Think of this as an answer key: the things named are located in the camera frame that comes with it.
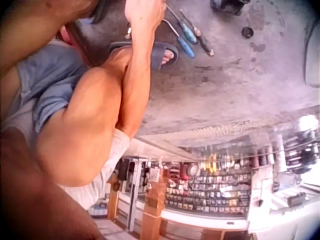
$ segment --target person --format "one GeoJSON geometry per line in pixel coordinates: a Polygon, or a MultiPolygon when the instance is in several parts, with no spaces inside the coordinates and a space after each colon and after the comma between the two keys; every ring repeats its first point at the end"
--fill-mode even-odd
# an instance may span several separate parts
{"type": "MultiPolygon", "coordinates": [[[[52,40],[97,0],[25,0],[2,21],[1,208],[30,239],[102,239],[87,214],[138,131],[164,0],[126,0],[132,47],[89,67],[52,40]]],[[[162,64],[172,59],[166,50],[162,64]]]]}

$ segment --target light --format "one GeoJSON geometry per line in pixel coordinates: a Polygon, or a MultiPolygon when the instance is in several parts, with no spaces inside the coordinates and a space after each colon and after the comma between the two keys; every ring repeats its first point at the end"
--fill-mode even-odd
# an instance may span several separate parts
{"type": "Polygon", "coordinates": [[[318,128],[319,121],[314,115],[302,116],[299,119],[299,128],[301,131],[315,130],[318,128]]]}

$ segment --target blue screwdriver handle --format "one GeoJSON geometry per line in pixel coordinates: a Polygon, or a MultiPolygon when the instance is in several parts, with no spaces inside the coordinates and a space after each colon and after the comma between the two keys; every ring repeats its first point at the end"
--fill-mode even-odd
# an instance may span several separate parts
{"type": "Polygon", "coordinates": [[[182,31],[183,31],[184,35],[186,36],[186,38],[191,43],[196,44],[197,43],[197,37],[194,35],[192,30],[183,21],[179,21],[179,25],[182,28],[182,31]]]}
{"type": "Polygon", "coordinates": [[[183,50],[185,51],[185,53],[190,57],[190,58],[194,58],[196,55],[194,53],[194,51],[192,51],[192,48],[189,46],[189,44],[182,38],[182,36],[178,36],[179,43],[181,44],[181,46],[183,47],[183,50]]]}

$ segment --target blue shorts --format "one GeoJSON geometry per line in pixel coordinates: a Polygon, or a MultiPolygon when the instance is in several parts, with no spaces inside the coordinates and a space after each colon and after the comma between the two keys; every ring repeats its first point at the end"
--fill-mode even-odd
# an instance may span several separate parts
{"type": "Polygon", "coordinates": [[[32,112],[35,131],[39,133],[48,119],[68,106],[81,76],[89,70],[80,54],[62,41],[53,40],[35,54],[17,64],[21,89],[9,114],[31,99],[36,99],[32,112]]]}

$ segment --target black cap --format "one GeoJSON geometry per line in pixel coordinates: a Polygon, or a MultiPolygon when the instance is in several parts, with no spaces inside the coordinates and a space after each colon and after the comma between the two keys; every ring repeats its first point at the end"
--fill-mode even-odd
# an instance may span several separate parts
{"type": "Polygon", "coordinates": [[[249,39],[254,35],[254,30],[251,27],[245,26],[241,31],[242,36],[249,39]]]}

